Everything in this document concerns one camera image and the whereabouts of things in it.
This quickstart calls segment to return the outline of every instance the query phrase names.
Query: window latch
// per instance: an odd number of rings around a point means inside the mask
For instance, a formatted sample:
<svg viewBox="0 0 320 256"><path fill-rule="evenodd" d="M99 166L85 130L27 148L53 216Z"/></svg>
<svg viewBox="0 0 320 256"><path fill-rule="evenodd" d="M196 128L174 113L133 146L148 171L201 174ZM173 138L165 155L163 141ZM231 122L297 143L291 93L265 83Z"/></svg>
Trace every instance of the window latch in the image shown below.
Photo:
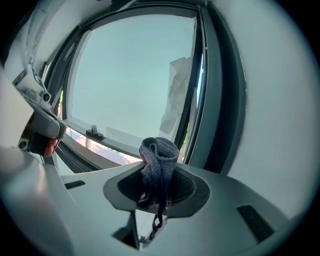
<svg viewBox="0 0 320 256"><path fill-rule="evenodd" d="M88 129L85 131L86 135L89 135L90 137L93 137L99 141L102 141L104 139L104 135L97 130L96 125L92 125L91 129Z"/></svg>

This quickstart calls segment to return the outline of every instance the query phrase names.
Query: gray fabric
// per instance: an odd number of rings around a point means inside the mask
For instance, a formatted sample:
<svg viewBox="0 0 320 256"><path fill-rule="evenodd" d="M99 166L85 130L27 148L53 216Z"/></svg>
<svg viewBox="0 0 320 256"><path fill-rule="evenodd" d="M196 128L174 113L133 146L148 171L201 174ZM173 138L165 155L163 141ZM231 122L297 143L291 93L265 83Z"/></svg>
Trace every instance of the gray fabric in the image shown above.
<svg viewBox="0 0 320 256"><path fill-rule="evenodd" d="M150 137L142 141L139 153L146 165L141 171L144 193L138 202L138 207L148 209L154 204L159 204L149 237L152 240L158 228L162 226L162 212L166 207L168 187L180 152L170 140Z"/></svg>

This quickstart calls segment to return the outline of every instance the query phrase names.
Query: window frame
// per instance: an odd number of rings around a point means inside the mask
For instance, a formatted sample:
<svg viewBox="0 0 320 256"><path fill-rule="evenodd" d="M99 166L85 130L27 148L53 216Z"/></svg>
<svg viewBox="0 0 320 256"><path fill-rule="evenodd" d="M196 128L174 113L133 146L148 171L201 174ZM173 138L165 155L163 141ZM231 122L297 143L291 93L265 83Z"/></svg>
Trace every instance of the window frame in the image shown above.
<svg viewBox="0 0 320 256"><path fill-rule="evenodd" d="M190 131L190 141L188 143L188 147L186 148L183 161L184 164L191 164L193 166L203 168L208 158L217 128L222 90L222 67L219 44L214 26L205 7L183 4L179 2L144 2L135 3L123 11L107 11L88 19L87 21L85 20L74 29L74 31L69 35L59 49L56 57L53 60L50 70L48 71L46 86L49 92L52 91L53 93L60 91L59 89L62 87L65 95L68 90L67 78L69 78L71 72L73 59L77 57L76 53L78 46L81 43L83 35L87 31L96 29L116 20L148 14L170 14L189 18L197 18L195 46L191 74L189 78L189 86L174 143L180 148L187 133L191 101L193 92L198 87L201 59L203 55L204 71L202 75L198 103L199 107L196 112L194 127L192 131ZM211 98L206 97L206 91L210 93ZM64 96L62 100L62 119L68 126L101 145L133 157L140 157L139 151L134 147L121 144L106 137L104 137L103 140L98 140L94 137L86 135L86 129L84 127L80 127L66 120L66 110L67 97ZM202 117L208 116L209 119L204 121Z"/></svg>

